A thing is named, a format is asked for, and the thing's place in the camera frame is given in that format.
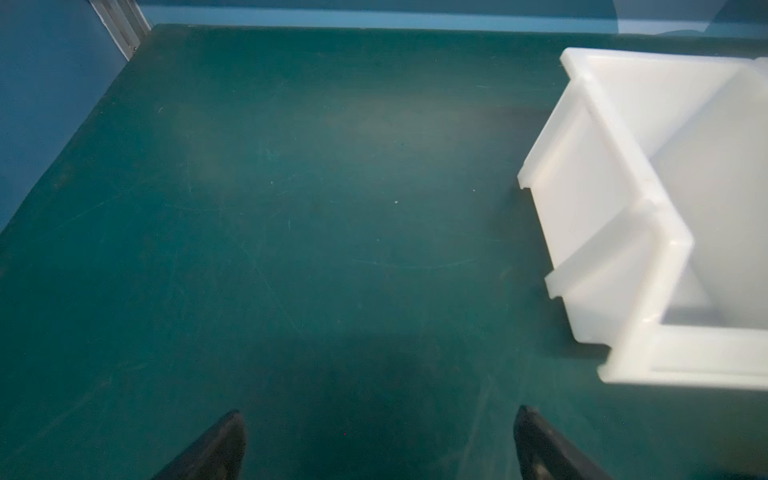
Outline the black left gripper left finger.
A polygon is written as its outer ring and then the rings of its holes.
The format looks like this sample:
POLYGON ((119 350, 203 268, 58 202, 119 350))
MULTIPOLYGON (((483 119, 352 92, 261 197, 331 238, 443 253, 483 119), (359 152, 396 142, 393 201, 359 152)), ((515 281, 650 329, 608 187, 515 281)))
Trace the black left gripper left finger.
POLYGON ((239 410, 231 410, 166 464, 152 480, 231 479, 240 477, 247 436, 239 410))

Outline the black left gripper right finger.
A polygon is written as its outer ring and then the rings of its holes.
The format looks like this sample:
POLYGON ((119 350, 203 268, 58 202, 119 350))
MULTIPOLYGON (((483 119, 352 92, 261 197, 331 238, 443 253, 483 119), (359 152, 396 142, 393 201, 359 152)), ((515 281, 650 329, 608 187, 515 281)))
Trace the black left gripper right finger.
POLYGON ((537 410, 521 405, 514 422, 521 476, 531 479, 611 479, 537 410))

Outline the white left bin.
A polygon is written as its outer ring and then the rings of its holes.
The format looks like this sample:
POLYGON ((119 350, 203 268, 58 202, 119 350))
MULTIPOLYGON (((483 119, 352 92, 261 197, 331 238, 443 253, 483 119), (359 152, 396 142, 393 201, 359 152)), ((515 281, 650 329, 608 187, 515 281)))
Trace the white left bin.
POLYGON ((767 61, 568 48, 518 175, 607 383, 767 386, 767 61))

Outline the aluminium frame post left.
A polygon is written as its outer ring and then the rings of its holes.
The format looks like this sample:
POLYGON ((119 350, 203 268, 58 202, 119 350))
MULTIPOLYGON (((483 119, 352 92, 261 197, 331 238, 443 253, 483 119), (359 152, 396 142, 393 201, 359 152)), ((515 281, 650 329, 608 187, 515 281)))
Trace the aluminium frame post left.
POLYGON ((136 0, 89 0, 110 37, 130 60, 149 35, 151 26, 136 0))

